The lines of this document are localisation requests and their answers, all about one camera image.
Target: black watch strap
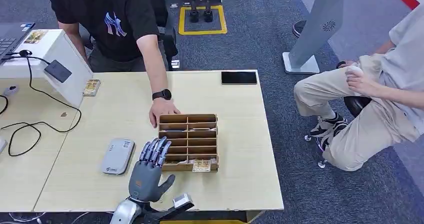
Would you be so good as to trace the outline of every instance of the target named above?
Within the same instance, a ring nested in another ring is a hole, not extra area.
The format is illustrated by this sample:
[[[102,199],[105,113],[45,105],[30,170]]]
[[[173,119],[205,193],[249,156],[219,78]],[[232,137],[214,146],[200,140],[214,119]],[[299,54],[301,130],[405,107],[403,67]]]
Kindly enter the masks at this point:
[[[169,89],[164,89],[162,91],[153,93],[151,95],[152,100],[157,99],[157,98],[164,98],[166,100],[170,100],[172,98],[172,94],[171,91]]]

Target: table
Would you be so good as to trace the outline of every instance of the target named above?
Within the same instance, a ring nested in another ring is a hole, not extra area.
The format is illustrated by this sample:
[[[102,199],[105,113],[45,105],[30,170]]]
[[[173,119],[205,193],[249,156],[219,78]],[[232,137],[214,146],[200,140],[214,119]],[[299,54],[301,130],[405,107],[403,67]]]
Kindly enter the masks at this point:
[[[66,107],[48,96],[29,88],[29,79],[0,79],[0,93],[9,86],[19,86],[16,94],[9,96],[7,110],[0,115],[0,127],[18,122],[45,121],[59,129],[68,129],[76,110]],[[44,79],[34,79],[34,87],[63,100]],[[0,109],[5,104],[0,99]],[[8,142],[18,127],[0,131]],[[0,211],[32,211],[65,140],[66,134],[57,133],[45,125],[38,125],[42,133],[40,142],[30,152],[10,157],[7,147],[0,154]],[[17,132],[12,153],[27,150],[36,141],[37,133],[29,128]]]
[[[148,121],[146,73],[94,77],[102,83],[98,93],[84,98],[81,122],[67,135],[34,211],[113,211],[129,195],[142,147],[158,135]],[[260,84],[223,86],[220,71],[168,72],[168,79],[183,113],[218,116],[220,166],[218,172],[174,172],[174,185],[152,206],[167,209],[188,192],[193,210],[283,209]],[[134,140],[136,149],[125,174],[106,175],[100,163],[117,137]]]

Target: robotic finger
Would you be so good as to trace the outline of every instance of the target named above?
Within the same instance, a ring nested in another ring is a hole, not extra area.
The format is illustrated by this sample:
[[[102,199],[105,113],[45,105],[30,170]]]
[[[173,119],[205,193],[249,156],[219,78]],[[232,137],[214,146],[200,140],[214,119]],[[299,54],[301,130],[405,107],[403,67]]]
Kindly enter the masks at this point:
[[[159,160],[158,160],[156,166],[162,167],[163,163],[165,162],[165,156],[167,155],[168,149],[169,149],[170,146],[171,146],[171,142],[168,141],[166,143],[166,145],[163,147],[164,149],[162,150],[162,153],[160,153],[160,157],[159,157]]]
[[[155,146],[156,146],[156,144],[158,143],[158,141],[159,141],[159,138],[155,138],[152,142],[151,142],[151,145],[148,147],[148,149],[147,149],[147,153],[146,153],[146,155],[145,155],[145,157],[144,157],[144,159],[143,159],[143,161],[149,161],[150,160],[150,157],[151,157],[151,155],[152,155],[152,153],[153,153],[153,149],[155,148]]]
[[[156,164],[156,162],[157,162],[157,157],[158,157],[158,155],[159,155],[159,152],[160,152],[160,150],[162,149],[162,146],[163,146],[163,144],[165,143],[165,141],[166,141],[167,139],[166,139],[166,136],[164,136],[164,137],[162,137],[162,139],[160,139],[158,142],[157,142],[157,145],[156,145],[156,147],[155,147],[155,149],[154,149],[154,151],[153,151],[153,154],[151,155],[151,158],[150,158],[150,162],[153,162],[153,165],[155,165]]]
[[[151,144],[152,144],[152,143],[151,143],[150,141],[148,141],[148,142],[144,145],[143,150],[142,150],[142,152],[141,152],[141,154],[140,154],[139,161],[143,161],[143,160],[144,160],[144,158],[145,158],[145,156],[146,156],[146,153],[147,153],[147,149],[150,147],[150,145],[151,145]]]

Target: white shirt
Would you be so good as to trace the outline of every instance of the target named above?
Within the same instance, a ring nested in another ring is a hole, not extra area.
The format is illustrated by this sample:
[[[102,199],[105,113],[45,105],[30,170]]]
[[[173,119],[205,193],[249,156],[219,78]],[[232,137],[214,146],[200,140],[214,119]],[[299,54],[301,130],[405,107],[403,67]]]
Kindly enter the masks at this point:
[[[402,89],[424,92],[424,4],[416,7],[389,32],[396,45],[381,61],[382,84]],[[404,111],[422,135],[424,133],[424,110],[394,102]]]

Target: wooden organizer box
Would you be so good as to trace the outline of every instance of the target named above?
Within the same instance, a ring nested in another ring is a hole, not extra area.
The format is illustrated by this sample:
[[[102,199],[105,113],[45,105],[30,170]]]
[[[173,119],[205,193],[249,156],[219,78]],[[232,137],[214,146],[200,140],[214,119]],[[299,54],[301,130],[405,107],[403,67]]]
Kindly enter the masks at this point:
[[[210,170],[218,170],[217,120],[214,114],[161,115],[159,138],[172,142],[162,170],[192,171],[195,159],[211,159]]]

